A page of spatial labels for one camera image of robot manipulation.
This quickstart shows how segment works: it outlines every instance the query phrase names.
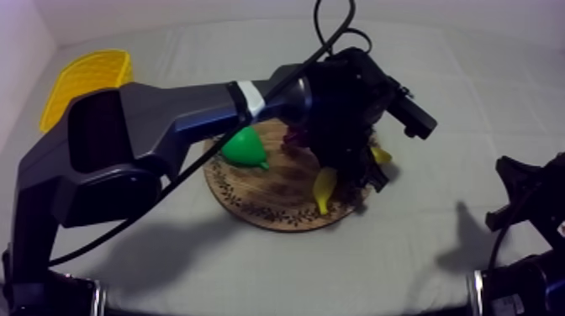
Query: yellow basket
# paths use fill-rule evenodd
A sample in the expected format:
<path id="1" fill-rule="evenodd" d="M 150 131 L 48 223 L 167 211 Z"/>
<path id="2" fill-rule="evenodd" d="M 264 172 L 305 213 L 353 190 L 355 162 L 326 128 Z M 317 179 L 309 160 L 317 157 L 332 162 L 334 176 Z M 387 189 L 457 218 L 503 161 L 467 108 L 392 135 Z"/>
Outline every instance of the yellow basket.
<path id="1" fill-rule="evenodd" d="M 40 131 L 47 133 L 55 126 L 74 97 L 133 80 L 131 59 L 125 50 L 97 50 L 77 58 L 57 78 L 41 115 Z"/>

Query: white sheet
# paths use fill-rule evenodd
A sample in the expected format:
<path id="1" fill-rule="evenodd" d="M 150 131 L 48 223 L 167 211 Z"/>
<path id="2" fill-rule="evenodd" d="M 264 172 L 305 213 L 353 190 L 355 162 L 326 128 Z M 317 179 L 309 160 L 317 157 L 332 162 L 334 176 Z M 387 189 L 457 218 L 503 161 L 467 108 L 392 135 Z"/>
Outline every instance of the white sheet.
<path id="1" fill-rule="evenodd" d="M 57 269 L 102 279 L 114 307 L 155 313 L 380 315 L 464 303 L 465 275 L 486 265 L 494 241 L 484 215 L 506 203 L 496 158 L 543 164 L 565 149 L 565 60 L 485 34 L 356 24 L 372 37 L 375 61 L 439 122 L 427 141 L 406 138 L 388 115 L 379 122 L 378 139 L 398 170 L 366 212 L 307 234 L 272 233 L 231 218 L 199 171 L 127 232 Z M 351 43 L 363 45 L 348 35 L 339 46 Z M 50 85 L 80 54 L 126 49 L 136 81 L 177 87 L 267 78 L 318 46 L 310 21 L 277 20 L 178 26 L 60 50 L 0 155 L 1 198 L 12 200 L 17 161 L 39 138 Z M 187 160 L 201 151 L 196 144 Z M 54 256 L 113 225 L 61 230 Z M 0 233 L 5 245 L 8 232 Z M 500 257 L 546 249 L 521 224 Z"/>

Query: wooden board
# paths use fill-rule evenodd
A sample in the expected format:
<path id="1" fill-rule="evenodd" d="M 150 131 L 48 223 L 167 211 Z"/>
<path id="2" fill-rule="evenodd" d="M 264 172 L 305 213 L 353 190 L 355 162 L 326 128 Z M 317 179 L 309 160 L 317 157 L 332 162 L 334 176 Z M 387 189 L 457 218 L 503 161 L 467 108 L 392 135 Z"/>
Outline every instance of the wooden board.
<path id="1" fill-rule="evenodd" d="M 312 186 L 318 161 L 307 149 L 283 145 L 287 127 L 274 119 L 253 126 L 267 152 L 269 170 L 235 167 L 217 154 L 204 166 L 212 193 L 228 211 L 256 226 L 282 232 L 318 229 L 343 219 L 362 204 L 369 190 L 339 187 L 319 214 Z M 214 140 L 207 140 L 207 150 Z"/>

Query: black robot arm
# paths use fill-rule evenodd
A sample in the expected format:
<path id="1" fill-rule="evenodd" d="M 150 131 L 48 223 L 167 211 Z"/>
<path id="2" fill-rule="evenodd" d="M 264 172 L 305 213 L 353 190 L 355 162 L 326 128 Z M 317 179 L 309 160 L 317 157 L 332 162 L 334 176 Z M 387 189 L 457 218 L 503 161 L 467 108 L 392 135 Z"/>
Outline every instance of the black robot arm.
<path id="1" fill-rule="evenodd" d="M 326 159 L 323 141 L 339 140 L 343 146 L 332 144 L 333 155 L 358 166 L 343 173 L 365 177 L 363 172 L 375 172 L 372 183 L 382 187 L 386 176 L 377 166 L 363 166 L 363 155 L 383 112 L 399 119 L 410 136 L 425 139 L 436 126 L 407 98 L 407 89 L 354 48 L 314 63 L 265 104 L 267 92 L 295 67 L 281 66 L 265 81 L 172 89 L 130 83 L 74 99 L 18 168 L 13 237 L 3 257 L 12 312 L 43 315 L 54 308 L 60 313 L 52 303 L 58 301 L 48 269 L 58 226 L 146 213 L 162 198 L 161 177 L 177 179 L 194 142 L 279 118 L 308 130 L 320 163 L 340 168 L 340 161 Z"/>

